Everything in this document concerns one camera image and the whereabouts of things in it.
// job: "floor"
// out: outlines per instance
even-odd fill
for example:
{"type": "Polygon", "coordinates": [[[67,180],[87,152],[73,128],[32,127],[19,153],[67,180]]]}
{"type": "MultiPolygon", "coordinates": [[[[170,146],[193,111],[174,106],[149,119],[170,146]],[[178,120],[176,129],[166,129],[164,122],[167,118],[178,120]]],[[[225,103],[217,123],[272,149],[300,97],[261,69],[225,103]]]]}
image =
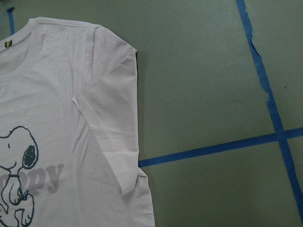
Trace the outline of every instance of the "floor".
{"type": "Polygon", "coordinates": [[[11,6],[16,31],[82,20],[138,50],[157,227],[302,226],[303,1],[2,0],[0,39],[11,6]]]}

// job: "ribbed neckband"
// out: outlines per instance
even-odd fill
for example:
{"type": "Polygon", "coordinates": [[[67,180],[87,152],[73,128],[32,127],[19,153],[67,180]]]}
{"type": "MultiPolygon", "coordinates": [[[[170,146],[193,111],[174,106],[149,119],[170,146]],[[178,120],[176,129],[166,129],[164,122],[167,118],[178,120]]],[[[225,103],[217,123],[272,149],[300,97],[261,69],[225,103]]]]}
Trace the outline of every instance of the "ribbed neckband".
{"type": "Polygon", "coordinates": [[[14,45],[22,45],[22,41],[26,38],[30,39],[30,47],[28,48],[28,52],[24,61],[16,67],[15,70],[9,72],[8,74],[0,74],[0,85],[7,84],[15,81],[19,77],[23,75],[23,73],[28,69],[28,67],[33,62],[35,55],[37,53],[39,47],[39,21],[38,18],[29,19],[28,23],[18,32],[11,35],[10,37],[0,41],[0,55],[1,52],[8,50],[4,46],[6,41],[12,40],[12,46],[14,45]]]}

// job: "yellow and black label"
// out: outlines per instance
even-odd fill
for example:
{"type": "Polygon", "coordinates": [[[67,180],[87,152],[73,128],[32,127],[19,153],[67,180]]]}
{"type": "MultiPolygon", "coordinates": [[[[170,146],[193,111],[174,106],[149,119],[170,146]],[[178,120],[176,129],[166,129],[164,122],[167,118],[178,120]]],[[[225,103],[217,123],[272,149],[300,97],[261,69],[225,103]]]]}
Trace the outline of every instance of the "yellow and black label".
{"type": "Polygon", "coordinates": [[[5,47],[10,47],[12,45],[12,40],[5,42],[5,47]]]}

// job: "snoopy ear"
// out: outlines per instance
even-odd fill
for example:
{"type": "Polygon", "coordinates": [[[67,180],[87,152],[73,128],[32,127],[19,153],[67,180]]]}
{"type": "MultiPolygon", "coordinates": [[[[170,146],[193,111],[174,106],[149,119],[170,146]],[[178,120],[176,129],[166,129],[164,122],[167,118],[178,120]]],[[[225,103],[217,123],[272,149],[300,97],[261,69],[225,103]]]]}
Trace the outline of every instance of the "snoopy ear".
{"type": "Polygon", "coordinates": [[[35,146],[30,145],[26,149],[23,155],[22,166],[25,169],[31,169],[38,160],[38,151],[36,151],[35,146]]]}

